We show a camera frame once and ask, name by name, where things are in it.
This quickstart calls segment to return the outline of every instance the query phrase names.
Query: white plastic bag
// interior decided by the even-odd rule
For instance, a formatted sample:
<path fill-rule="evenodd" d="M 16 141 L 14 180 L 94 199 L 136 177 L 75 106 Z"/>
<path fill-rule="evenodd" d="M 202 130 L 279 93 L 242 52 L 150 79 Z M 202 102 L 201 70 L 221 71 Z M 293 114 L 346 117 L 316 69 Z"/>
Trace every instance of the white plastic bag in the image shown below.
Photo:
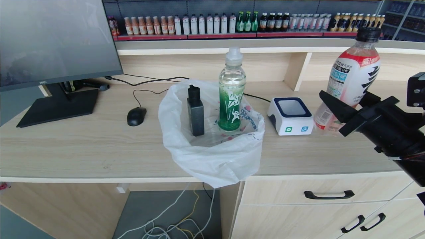
<path fill-rule="evenodd" d="M 194 137 L 187 112 L 189 85 L 201 89 L 205 135 Z M 214 188 L 235 184 L 258 171 L 264 136 L 264 118 L 245 96 L 241 102 L 241 126 L 226 132 L 217 125 L 218 82 L 186 80 L 170 87 L 159 105 L 162 138 L 173 160 L 188 174 Z"/>

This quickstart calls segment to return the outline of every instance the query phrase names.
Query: drawer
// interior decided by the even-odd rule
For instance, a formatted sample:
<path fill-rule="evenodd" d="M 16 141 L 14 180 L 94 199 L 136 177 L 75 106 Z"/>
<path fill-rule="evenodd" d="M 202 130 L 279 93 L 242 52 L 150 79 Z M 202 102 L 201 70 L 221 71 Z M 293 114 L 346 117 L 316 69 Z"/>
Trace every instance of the drawer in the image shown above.
<path fill-rule="evenodd" d="M 303 204 L 390 200 L 412 179 L 403 172 L 283 176 L 283 180 L 248 178 L 241 204 Z M 305 191 L 317 199 L 307 198 Z M 349 198 L 343 197 L 345 191 Z"/>

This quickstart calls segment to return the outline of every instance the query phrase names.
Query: monitor stand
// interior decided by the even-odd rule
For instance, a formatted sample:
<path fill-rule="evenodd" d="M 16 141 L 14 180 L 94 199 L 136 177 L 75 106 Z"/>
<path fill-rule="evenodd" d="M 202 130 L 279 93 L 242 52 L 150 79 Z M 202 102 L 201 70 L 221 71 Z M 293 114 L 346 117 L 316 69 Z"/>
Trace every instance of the monitor stand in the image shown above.
<path fill-rule="evenodd" d="M 35 100 L 16 127 L 23 128 L 93 113 L 98 89 L 67 94 L 60 83 L 46 86 L 52 96 Z"/>

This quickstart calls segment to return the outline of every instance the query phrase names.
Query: black cable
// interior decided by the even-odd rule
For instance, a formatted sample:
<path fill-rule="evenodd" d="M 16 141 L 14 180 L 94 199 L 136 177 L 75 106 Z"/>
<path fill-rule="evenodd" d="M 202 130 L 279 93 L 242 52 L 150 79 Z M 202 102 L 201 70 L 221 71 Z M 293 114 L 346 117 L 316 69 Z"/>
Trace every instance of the black cable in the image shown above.
<path fill-rule="evenodd" d="M 205 189 L 205 185 L 204 182 L 202 182 L 202 187 L 204 188 L 205 193 L 208 195 L 208 197 L 212 200 L 213 197 L 210 196 L 210 194 L 208 193 L 208 191 Z"/>

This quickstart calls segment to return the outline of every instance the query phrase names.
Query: drawer handle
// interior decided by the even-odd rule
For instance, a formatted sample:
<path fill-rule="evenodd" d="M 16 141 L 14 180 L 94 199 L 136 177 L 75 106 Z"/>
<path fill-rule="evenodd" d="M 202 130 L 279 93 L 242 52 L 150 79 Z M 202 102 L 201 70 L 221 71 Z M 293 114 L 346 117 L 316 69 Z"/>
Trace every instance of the drawer handle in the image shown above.
<path fill-rule="evenodd" d="M 360 215 L 357 218 L 359 219 L 359 223 L 357 223 L 355 226 L 353 226 L 350 230 L 347 230 L 346 228 L 341 228 L 341 231 L 343 233 L 348 233 L 348 232 L 354 230 L 356 227 L 360 226 L 360 224 L 362 224 L 365 221 L 365 217 L 363 217 L 363 215 Z"/>
<path fill-rule="evenodd" d="M 354 193 L 351 190 L 344 191 L 344 193 L 345 193 L 345 196 L 319 197 L 319 196 L 316 196 L 312 191 L 304 191 L 304 195 L 306 196 L 306 198 L 310 198 L 310 199 L 333 200 L 333 199 L 347 199 L 354 196 Z"/>
<path fill-rule="evenodd" d="M 378 217 L 379 217 L 379 222 L 377 222 L 375 225 L 373 225 L 373 226 L 371 226 L 369 228 L 365 228 L 365 226 L 362 226 L 362 227 L 360 227 L 360 230 L 362 230 L 362 231 L 368 231 L 368 230 L 376 227 L 378 224 L 380 224 L 381 222 L 383 222 L 385 220 L 385 214 L 384 213 L 378 214 Z"/>

